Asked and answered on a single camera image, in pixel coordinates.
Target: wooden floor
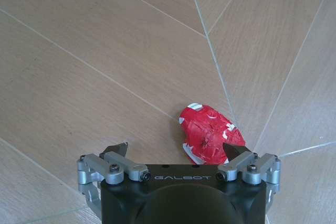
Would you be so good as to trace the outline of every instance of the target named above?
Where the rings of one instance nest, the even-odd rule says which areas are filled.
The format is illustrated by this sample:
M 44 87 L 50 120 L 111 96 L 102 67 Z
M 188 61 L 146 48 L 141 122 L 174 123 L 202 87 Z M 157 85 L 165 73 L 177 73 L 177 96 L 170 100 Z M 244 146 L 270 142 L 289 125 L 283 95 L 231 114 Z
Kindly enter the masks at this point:
M 76 159 L 189 163 L 208 104 L 282 159 L 267 223 L 336 223 L 336 0 L 0 0 L 0 223 L 99 223 Z

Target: red object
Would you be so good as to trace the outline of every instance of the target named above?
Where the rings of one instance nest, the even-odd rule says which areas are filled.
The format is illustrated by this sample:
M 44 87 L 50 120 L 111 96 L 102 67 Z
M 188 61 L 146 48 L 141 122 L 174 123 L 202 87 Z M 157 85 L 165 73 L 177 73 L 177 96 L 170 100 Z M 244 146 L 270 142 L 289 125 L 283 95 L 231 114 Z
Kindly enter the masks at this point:
M 190 104 L 179 122 L 186 134 L 183 148 L 196 164 L 223 164 L 223 143 L 245 146 L 238 128 L 208 105 Z

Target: white tape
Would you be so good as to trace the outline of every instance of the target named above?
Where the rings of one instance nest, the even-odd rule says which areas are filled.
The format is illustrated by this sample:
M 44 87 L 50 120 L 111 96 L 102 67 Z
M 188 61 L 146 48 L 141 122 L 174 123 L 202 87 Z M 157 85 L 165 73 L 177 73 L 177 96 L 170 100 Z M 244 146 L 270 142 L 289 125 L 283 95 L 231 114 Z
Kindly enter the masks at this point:
M 188 144 L 184 143 L 183 145 L 183 149 L 185 150 L 185 152 L 188 154 L 188 156 L 197 164 L 197 165 L 203 165 L 205 162 L 204 160 L 202 160 L 201 158 L 197 157 L 196 155 L 194 155 L 194 153 L 191 151 L 193 146 L 189 146 Z

